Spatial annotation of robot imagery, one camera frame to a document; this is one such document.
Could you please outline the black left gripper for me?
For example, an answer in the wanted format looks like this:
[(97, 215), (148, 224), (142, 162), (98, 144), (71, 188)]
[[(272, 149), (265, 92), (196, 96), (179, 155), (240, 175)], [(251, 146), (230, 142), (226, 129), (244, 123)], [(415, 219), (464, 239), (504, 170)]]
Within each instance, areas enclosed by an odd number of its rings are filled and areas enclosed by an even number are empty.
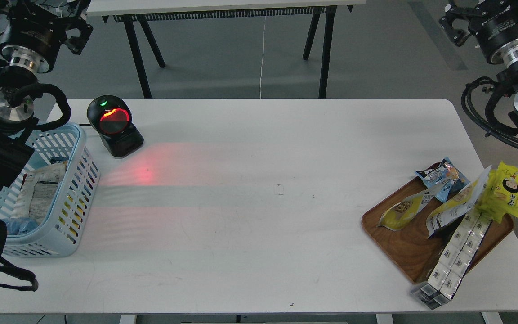
[(54, 68), (61, 45), (80, 55), (93, 31), (84, 15), (89, 4), (89, 0), (78, 0), (74, 16), (58, 17), (31, 1), (17, 1), (7, 14), (1, 56), (11, 66), (37, 74)]

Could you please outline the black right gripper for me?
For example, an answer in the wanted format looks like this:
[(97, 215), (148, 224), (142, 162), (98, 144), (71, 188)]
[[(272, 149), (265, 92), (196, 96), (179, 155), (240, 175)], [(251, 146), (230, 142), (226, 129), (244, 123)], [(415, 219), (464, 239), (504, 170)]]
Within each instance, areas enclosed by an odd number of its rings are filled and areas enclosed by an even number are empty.
[(475, 36), (487, 63), (518, 61), (518, 0), (481, 0), (473, 8), (451, 0), (438, 23), (456, 46)]

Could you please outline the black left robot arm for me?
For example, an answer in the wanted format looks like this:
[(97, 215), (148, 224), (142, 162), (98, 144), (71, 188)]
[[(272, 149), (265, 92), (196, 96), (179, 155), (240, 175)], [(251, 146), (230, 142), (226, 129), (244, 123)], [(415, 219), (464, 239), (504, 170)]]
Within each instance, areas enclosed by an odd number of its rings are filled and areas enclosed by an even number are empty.
[(8, 19), (0, 42), (0, 273), (27, 282), (2, 288), (39, 287), (4, 255), (63, 257), (78, 248), (100, 177), (66, 95), (37, 78), (54, 68), (62, 45), (79, 55), (88, 42), (90, 1), (74, 4), (56, 16), (31, 0), (0, 0)]

